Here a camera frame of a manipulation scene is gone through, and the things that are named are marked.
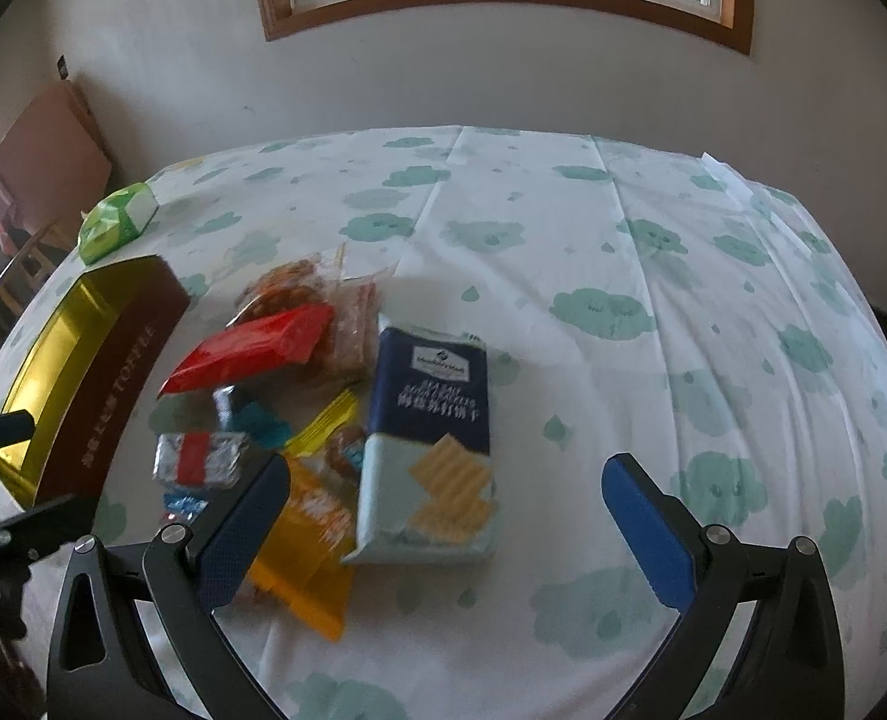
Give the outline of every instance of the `green package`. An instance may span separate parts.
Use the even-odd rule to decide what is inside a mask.
[[[143,182],[114,191],[97,203],[80,225],[80,259],[93,265],[139,238],[158,207],[154,192]]]

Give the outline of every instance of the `wall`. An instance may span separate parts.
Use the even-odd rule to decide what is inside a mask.
[[[42,63],[26,43],[37,20]],[[255,0],[18,0],[0,23],[0,128],[61,53],[128,178],[242,143],[444,122],[709,151],[800,196],[887,310],[877,0],[757,0],[751,58],[531,5],[413,9],[268,44]]]

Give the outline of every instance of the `silver screw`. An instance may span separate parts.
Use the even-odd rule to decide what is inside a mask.
[[[97,544],[96,536],[81,536],[74,544],[74,552],[86,555]]]
[[[794,546],[797,547],[797,551],[802,555],[813,555],[817,551],[817,545],[813,542],[813,539],[807,538],[806,536],[798,536],[794,539]]]
[[[160,540],[165,544],[176,544],[178,541],[183,541],[186,533],[187,529],[182,525],[168,525],[160,531]]]
[[[723,525],[711,525],[706,529],[706,537],[714,544],[726,544],[730,541],[730,531]]]

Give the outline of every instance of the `tablecloth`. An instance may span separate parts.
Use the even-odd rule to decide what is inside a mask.
[[[847,669],[847,715],[887,687],[887,346],[804,206],[709,156],[597,137],[472,127],[264,143],[152,177],[161,208],[104,261],[157,252],[193,300],[109,471],[95,531],[152,536],[154,394],[220,329],[245,282],[347,242],[349,275],[397,265],[392,320],[488,344],[498,550],[470,567],[365,567],[331,644],[274,602],[219,612],[282,709],[327,717],[594,718],[629,688],[673,614],[600,496],[630,451],[702,523],[742,541],[820,545]],[[63,263],[0,353],[0,406],[83,271]],[[0,513],[14,510],[0,485]],[[43,672],[66,549],[34,567],[26,645]],[[178,699],[200,704],[152,610]],[[732,627],[690,709],[714,699]]]

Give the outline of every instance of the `brand logo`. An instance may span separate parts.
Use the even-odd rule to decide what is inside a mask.
[[[415,346],[410,367],[449,382],[471,381],[471,364],[459,354],[432,346]]]

